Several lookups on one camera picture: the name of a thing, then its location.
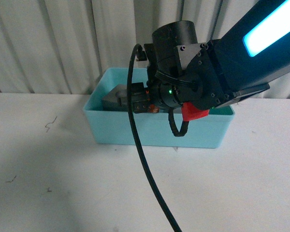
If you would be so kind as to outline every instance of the glowing blue light strip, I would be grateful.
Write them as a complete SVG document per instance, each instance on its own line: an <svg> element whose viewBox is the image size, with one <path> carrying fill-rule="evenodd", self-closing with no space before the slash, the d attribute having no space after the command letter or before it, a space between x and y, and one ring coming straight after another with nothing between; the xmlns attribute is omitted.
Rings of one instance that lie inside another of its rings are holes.
<svg viewBox="0 0 290 232"><path fill-rule="evenodd" d="M290 0L286 0L244 36L248 54L254 57L290 32Z"/></svg>

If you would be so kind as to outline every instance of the white curtain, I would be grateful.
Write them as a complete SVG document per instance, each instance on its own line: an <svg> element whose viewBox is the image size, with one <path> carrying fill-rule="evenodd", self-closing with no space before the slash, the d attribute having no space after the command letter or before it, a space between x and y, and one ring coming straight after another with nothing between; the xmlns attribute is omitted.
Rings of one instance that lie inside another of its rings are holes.
<svg viewBox="0 0 290 232"><path fill-rule="evenodd" d="M257 0L0 0L0 92L91 93L133 46L177 20L221 38ZM290 98L290 73L259 95Z"/></svg>

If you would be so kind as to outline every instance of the plastic storage container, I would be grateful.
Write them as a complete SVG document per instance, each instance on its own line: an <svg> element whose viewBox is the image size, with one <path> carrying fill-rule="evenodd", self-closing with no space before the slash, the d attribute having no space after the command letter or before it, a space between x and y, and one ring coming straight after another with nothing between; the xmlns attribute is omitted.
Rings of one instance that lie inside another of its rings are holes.
<svg viewBox="0 0 290 232"><path fill-rule="evenodd" d="M102 98L118 84L126 84L127 75L127 68L106 70L83 108L97 143L135 144L128 113L104 111L102 108ZM132 81L143 82L146 86L146 69L134 69ZM184 137L173 136L167 113L134 114L134 118L142 145L217 148L234 118L234 111L230 106L210 110L207 117L189 123ZM180 128L182 115L174 114L174 119Z"/></svg>

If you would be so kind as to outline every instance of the red plastic part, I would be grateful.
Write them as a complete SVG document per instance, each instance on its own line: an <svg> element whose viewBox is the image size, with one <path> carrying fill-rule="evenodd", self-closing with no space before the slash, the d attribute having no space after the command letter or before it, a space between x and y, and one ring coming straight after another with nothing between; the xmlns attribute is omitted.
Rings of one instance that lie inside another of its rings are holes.
<svg viewBox="0 0 290 232"><path fill-rule="evenodd" d="M191 102L185 102L182 107L183 120L189 122L208 116L209 110L199 110Z"/></svg>

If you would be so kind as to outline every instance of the white table surface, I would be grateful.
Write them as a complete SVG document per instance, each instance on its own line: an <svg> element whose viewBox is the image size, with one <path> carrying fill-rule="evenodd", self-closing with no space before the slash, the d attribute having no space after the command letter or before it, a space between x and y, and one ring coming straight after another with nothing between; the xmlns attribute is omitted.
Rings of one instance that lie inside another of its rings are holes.
<svg viewBox="0 0 290 232"><path fill-rule="evenodd" d="M135 146L95 143L87 99L0 93L0 232L172 231ZM233 108L218 149L144 147L156 183L184 232L290 232L290 100Z"/></svg>

